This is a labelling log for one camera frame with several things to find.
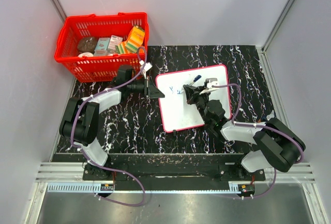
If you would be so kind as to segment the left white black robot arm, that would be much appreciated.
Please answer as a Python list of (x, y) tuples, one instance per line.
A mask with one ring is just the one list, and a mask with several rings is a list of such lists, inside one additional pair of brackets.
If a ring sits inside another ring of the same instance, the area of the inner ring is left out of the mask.
[(142, 93), (151, 99), (165, 97), (148, 76), (138, 79), (138, 75), (133, 75), (132, 66), (121, 65), (110, 87), (90, 97), (68, 100), (59, 134), (70, 139), (72, 146), (81, 149), (88, 163), (95, 166), (94, 174), (100, 180), (109, 179), (112, 168), (107, 164), (110, 161), (108, 154), (97, 139), (99, 115), (120, 104), (131, 93)]

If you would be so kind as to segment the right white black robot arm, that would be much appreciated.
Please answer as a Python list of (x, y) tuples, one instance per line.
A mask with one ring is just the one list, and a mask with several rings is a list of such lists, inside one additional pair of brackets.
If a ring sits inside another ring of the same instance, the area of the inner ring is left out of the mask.
[(266, 122), (244, 123), (226, 118), (221, 102), (209, 98), (211, 92), (221, 88), (217, 82), (183, 86), (187, 104), (196, 106), (209, 134), (258, 147), (257, 151), (247, 153), (236, 166), (238, 179), (246, 181), (255, 171), (266, 168), (288, 172), (292, 165), (303, 161), (304, 142), (279, 119), (272, 117)]

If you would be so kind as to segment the pink framed whiteboard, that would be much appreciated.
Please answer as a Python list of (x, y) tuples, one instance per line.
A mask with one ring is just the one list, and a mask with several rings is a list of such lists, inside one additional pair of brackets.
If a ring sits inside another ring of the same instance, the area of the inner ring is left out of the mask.
[(229, 119), (232, 116), (230, 89), (213, 88), (229, 83), (225, 65), (213, 65), (163, 73), (156, 76), (156, 86), (164, 94), (159, 98), (162, 125), (165, 132), (181, 131), (204, 125), (202, 118), (208, 102), (217, 106)]

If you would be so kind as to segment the blue capped whiteboard marker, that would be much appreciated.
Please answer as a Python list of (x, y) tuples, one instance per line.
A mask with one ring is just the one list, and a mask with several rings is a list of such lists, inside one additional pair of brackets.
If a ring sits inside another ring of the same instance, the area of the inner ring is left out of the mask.
[(189, 86), (192, 86), (201, 78), (201, 75), (197, 75), (190, 83)]

